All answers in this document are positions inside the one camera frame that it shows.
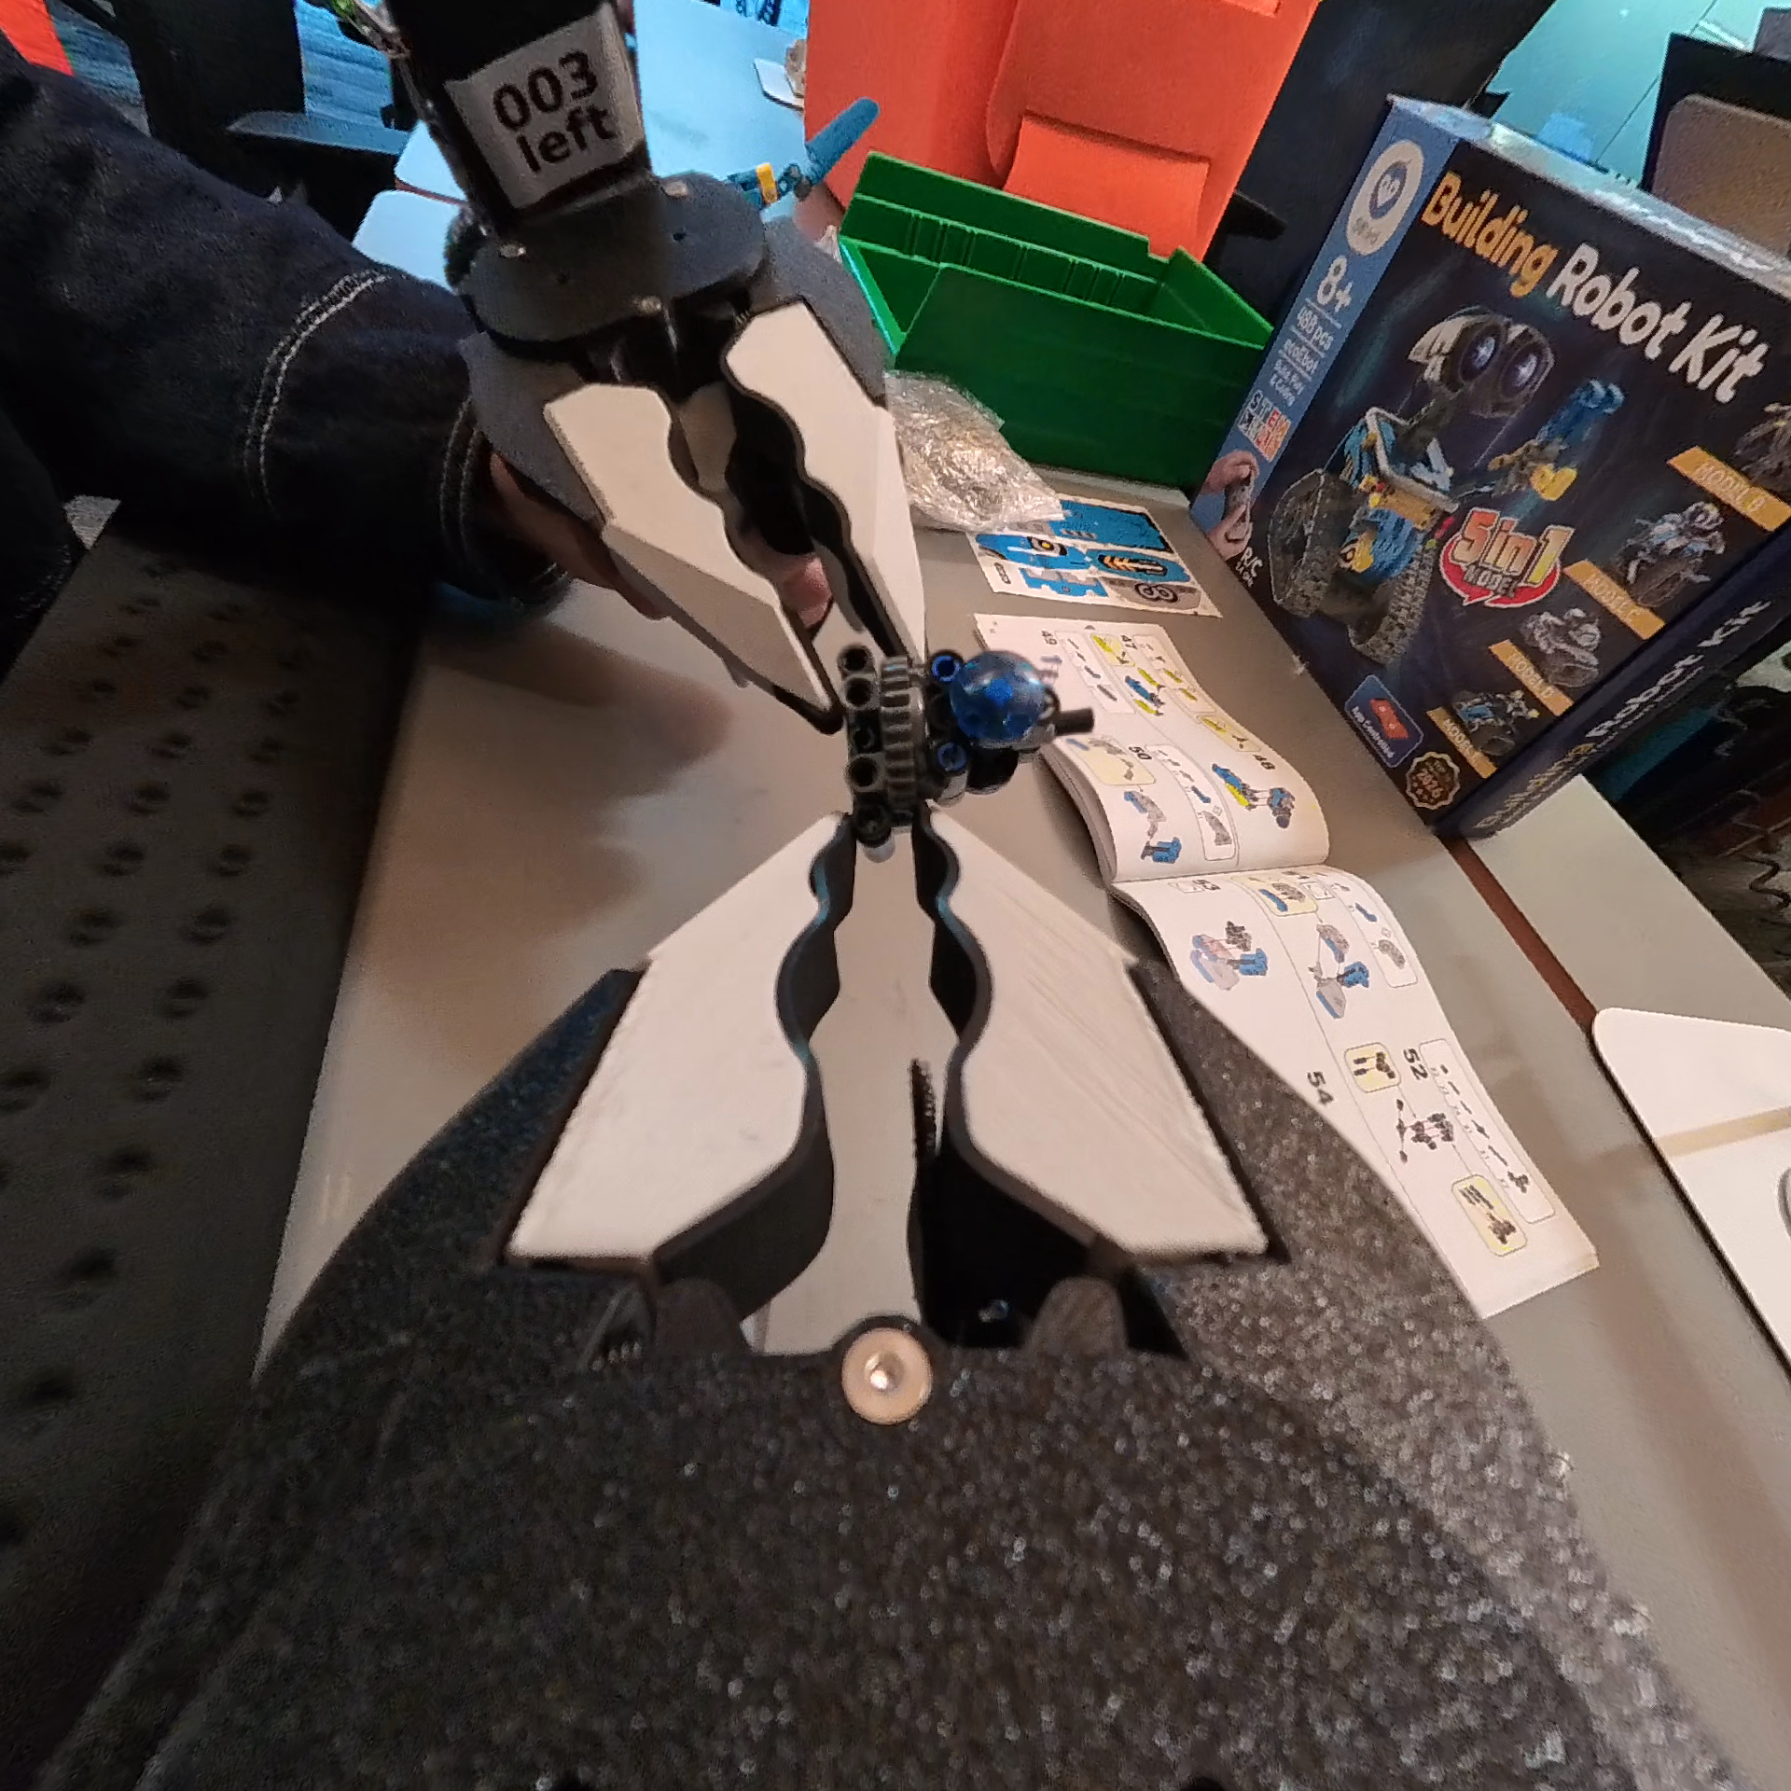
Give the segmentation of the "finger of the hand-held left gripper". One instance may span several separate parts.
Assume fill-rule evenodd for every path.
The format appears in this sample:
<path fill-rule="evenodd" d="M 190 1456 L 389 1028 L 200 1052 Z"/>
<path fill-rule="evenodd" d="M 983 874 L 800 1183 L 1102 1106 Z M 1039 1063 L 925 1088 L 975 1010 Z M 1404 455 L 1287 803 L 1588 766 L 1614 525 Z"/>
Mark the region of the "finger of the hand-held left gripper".
<path fill-rule="evenodd" d="M 718 501 L 675 468 L 666 398 L 652 388 L 587 384 L 546 402 L 543 422 L 631 587 L 734 677 L 815 728 L 840 728 L 840 699 L 780 593 L 734 547 Z"/>
<path fill-rule="evenodd" d="M 798 495 L 846 576 L 849 610 L 886 656 L 925 656 L 925 581 L 892 416 L 807 307 L 753 315 L 730 380 L 792 437 Z"/>

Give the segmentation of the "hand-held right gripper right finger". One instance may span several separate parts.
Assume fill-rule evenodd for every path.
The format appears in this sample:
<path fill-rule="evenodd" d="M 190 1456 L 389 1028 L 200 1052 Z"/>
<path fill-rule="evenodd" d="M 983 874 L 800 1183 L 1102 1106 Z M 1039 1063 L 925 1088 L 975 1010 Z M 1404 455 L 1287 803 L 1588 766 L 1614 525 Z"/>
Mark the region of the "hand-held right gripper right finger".
<path fill-rule="evenodd" d="M 952 1043 L 925 1158 L 925 1315 L 1041 1315 L 1062 1283 L 1255 1260 L 1269 1231 L 1102 930 L 925 821 L 930 990 Z"/>

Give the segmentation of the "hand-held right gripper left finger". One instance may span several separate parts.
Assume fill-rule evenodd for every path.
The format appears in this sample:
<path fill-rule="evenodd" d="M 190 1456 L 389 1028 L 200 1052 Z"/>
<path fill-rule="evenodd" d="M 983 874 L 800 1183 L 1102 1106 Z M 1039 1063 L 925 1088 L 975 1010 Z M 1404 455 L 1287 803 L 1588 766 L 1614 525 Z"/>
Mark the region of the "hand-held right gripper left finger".
<path fill-rule="evenodd" d="M 830 1232 L 815 1028 L 840 994 L 846 821 L 820 818 L 617 976 L 618 1017 L 509 1262 L 780 1295 Z"/>

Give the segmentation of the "black blue brick assembly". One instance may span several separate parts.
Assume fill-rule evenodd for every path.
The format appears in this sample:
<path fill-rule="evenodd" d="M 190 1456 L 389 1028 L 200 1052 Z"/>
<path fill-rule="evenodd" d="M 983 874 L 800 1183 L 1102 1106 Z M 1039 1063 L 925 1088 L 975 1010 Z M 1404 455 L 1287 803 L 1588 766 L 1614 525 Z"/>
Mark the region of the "black blue brick assembly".
<path fill-rule="evenodd" d="M 1022 761 L 1094 728 L 1091 709 L 1065 709 L 1041 668 L 993 648 L 909 660 L 846 645 L 835 671 L 849 818 L 875 860 L 930 809 L 1000 791 Z"/>

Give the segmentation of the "grey desk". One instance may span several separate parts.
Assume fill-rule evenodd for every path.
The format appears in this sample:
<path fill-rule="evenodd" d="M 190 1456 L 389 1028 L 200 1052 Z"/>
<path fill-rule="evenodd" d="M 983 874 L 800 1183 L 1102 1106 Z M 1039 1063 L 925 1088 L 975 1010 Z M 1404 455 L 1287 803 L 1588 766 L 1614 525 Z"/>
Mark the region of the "grey desk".
<path fill-rule="evenodd" d="M 1787 1374 L 1581 1031 L 1604 1008 L 1787 1025 L 1778 987 L 1576 781 L 1451 858 L 1192 526 L 1150 508 L 1217 618 L 1167 632 L 1310 781 L 1482 1083 L 1598 1268 L 1493 1329 L 1612 1580 L 1757 1786 L 1787 1786 Z M 603 971 L 628 969 L 840 794 L 837 741 L 668 621 L 575 587 L 517 634 L 421 647 L 284 1232 L 264 1345 L 392 1177 Z"/>

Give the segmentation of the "clear plastic bag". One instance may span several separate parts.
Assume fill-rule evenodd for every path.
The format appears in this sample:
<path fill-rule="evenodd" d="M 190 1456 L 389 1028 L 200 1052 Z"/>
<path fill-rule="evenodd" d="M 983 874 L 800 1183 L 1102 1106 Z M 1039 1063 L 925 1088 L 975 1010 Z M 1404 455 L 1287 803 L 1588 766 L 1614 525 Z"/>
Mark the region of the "clear plastic bag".
<path fill-rule="evenodd" d="M 889 372 L 884 408 L 917 528 L 979 535 L 1044 532 L 1064 521 L 1059 495 L 965 390 L 936 375 Z"/>

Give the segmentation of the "building instruction booklet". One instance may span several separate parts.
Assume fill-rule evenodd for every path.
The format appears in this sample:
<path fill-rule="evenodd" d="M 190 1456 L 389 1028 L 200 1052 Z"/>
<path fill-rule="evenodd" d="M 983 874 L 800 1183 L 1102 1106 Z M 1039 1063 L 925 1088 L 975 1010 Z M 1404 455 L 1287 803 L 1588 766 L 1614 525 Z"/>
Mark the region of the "building instruction booklet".
<path fill-rule="evenodd" d="M 1480 1315 L 1596 1268 L 1593 1241 L 1516 1141 L 1409 939 L 1327 862 L 1314 787 L 1197 683 L 1158 624 L 979 615 L 1091 729 L 1044 763 L 1109 894 L 1190 995 L 1386 1182 Z"/>

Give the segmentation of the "blue toy robot model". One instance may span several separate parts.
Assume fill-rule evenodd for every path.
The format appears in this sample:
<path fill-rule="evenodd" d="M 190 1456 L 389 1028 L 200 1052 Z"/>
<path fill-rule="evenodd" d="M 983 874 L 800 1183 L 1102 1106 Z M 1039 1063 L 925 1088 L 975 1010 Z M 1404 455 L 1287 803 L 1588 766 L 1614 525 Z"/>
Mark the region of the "blue toy robot model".
<path fill-rule="evenodd" d="M 772 164 L 754 164 L 747 170 L 726 174 L 726 184 L 742 190 L 756 206 L 772 209 L 783 198 L 804 198 L 826 177 L 840 167 L 851 149 L 862 145 L 868 131 L 877 124 L 880 106 L 875 98 L 864 97 L 851 103 L 841 113 L 828 122 L 815 137 L 804 142 L 801 158 L 780 169 Z"/>

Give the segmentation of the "blue white leaflet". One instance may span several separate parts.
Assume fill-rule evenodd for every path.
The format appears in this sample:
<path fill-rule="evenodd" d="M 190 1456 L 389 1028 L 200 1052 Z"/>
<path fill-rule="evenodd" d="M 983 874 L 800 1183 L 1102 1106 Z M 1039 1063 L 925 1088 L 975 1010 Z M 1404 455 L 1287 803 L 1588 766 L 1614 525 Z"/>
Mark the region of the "blue white leaflet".
<path fill-rule="evenodd" d="M 1219 616 L 1188 558 L 1145 508 L 1073 497 L 1059 503 L 1055 521 L 967 538 L 992 590 L 1079 612 Z"/>

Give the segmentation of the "green plastic bin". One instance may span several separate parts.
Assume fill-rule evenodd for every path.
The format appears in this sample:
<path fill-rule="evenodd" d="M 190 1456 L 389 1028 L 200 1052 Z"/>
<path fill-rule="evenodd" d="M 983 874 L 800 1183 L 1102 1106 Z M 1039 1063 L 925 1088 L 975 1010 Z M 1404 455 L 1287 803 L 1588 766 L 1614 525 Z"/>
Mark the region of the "green plastic bin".
<path fill-rule="evenodd" d="M 879 151 L 840 249 L 893 372 L 961 388 L 1065 471 L 1197 488 L 1270 341 L 1186 252 Z"/>

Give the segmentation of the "red plastic bin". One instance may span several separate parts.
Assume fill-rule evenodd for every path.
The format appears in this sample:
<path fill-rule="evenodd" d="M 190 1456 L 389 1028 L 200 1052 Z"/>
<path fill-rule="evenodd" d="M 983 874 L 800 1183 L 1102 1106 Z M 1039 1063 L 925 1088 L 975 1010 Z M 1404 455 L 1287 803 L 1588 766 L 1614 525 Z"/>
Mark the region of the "red plastic bin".
<path fill-rule="evenodd" d="M 1316 2 L 811 2 L 813 122 L 871 98 L 871 151 L 1202 258 Z"/>

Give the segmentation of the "black perforated mat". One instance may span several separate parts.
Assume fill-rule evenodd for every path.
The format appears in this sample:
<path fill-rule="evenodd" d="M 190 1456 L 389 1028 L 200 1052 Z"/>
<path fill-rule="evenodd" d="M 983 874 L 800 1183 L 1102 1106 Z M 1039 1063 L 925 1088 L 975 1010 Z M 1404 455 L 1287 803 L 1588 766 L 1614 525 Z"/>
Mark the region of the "black perforated mat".
<path fill-rule="evenodd" d="M 416 594 L 123 508 L 6 677 L 4 1786 L 247 1393 L 418 634 Z"/>

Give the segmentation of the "white stand base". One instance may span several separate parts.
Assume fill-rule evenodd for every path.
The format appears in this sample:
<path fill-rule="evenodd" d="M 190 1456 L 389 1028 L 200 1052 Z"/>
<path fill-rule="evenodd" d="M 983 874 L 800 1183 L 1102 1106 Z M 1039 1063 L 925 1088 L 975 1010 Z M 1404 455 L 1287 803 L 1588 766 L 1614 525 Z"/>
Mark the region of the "white stand base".
<path fill-rule="evenodd" d="M 1692 1219 L 1788 1355 L 1788 1032 L 1620 1007 L 1593 1045 Z"/>

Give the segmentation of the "dark blue toy set box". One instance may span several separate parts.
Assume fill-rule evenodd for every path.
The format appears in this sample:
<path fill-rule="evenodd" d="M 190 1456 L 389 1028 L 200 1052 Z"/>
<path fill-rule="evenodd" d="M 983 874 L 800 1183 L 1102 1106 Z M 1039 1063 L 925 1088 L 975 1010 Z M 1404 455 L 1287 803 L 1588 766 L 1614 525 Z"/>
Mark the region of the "dark blue toy set box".
<path fill-rule="evenodd" d="M 1192 501 L 1404 803 L 1502 832 L 1774 608 L 1788 268 L 1397 97 Z"/>

